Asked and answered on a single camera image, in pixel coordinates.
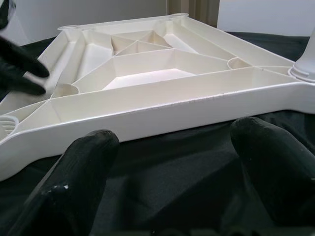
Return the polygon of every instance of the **black fabric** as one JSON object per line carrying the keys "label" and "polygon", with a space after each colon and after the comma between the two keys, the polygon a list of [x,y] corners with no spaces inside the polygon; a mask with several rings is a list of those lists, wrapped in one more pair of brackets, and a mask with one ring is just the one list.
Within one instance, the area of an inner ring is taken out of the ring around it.
{"label": "black fabric", "polygon": [[[307,42],[307,38],[235,35],[291,59],[301,55]],[[29,49],[37,51],[36,44]],[[288,130],[315,154],[314,115],[280,111],[258,117]],[[231,123],[122,143],[92,232],[274,226],[252,186],[243,181],[243,169],[229,136]],[[0,220],[23,203],[56,160],[36,161],[0,182]]]}

